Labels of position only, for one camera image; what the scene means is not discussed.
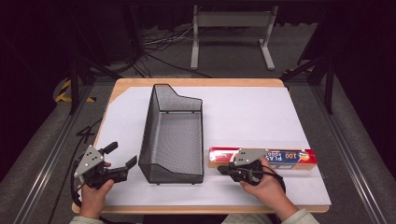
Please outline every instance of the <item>plastic wrap box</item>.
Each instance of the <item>plastic wrap box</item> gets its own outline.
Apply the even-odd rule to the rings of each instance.
[[[151,184],[204,180],[202,100],[152,88],[138,165]]]
[[[217,168],[233,161],[241,147],[211,147],[209,149],[209,167]],[[311,170],[317,163],[313,149],[267,148],[265,156],[274,169]]]

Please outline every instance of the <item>sleeve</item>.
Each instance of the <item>sleeve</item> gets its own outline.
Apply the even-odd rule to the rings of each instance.
[[[317,220],[305,209],[300,209],[291,217],[288,217],[282,224],[318,224]]]
[[[70,224],[104,224],[103,221],[88,217],[73,217]]]

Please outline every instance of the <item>wire mesh bin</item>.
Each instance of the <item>wire mesh bin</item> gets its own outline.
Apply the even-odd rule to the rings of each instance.
[[[168,84],[153,86],[138,163],[149,183],[203,182],[202,103]]]

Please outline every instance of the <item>table surface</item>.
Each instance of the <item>table surface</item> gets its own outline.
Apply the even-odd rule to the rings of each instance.
[[[141,144],[142,132],[147,114],[149,94],[153,84],[167,83],[171,85],[179,95],[202,96],[204,101],[204,156],[205,156],[205,178],[203,184],[161,184],[150,185],[144,178],[139,167],[133,167],[128,175],[128,180],[116,184],[107,195],[104,213],[113,214],[231,214],[231,213],[274,213],[269,207],[259,203],[254,197],[243,192],[238,183],[234,183],[229,176],[220,175],[216,169],[208,168],[208,147],[242,147],[241,145],[265,147],[300,147],[309,148],[304,131],[298,120],[289,93],[281,80],[277,78],[122,78],[119,79],[109,98],[107,110],[102,121],[98,137],[95,140],[97,148],[105,147],[110,139],[119,141],[119,148],[106,155],[106,160],[112,162],[113,168],[123,166],[133,155],[138,155]],[[264,102],[271,104],[268,106],[254,105],[256,112],[247,108],[252,105],[250,100],[245,100],[244,96],[255,97],[263,94]],[[224,101],[221,97],[233,97]],[[216,111],[226,108],[224,102],[231,100],[236,102],[245,101],[244,107],[247,111],[242,111],[253,118],[260,116],[262,120],[252,120],[248,116],[236,120],[233,116],[241,117],[239,112],[229,113],[229,115],[217,115]],[[250,128],[256,123],[277,122],[274,128],[262,127]],[[134,125],[131,130],[133,133],[123,131],[123,126]],[[233,128],[226,127],[229,131],[219,130],[221,127],[231,125]],[[237,134],[239,137],[223,138],[222,133],[228,135]],[[127,146],[135,143],[138,145],[134,149],[125,151],[125,143],[121,139],[128,139]],[[323,213],[329,210],[331,205],[329,195],[321,179],[318,167],[311,171],[278,171],[285,178],[288,197],[300,208],[306,208],[312,213]],[[79,208],[73,204],[72,209],[78,212]]]

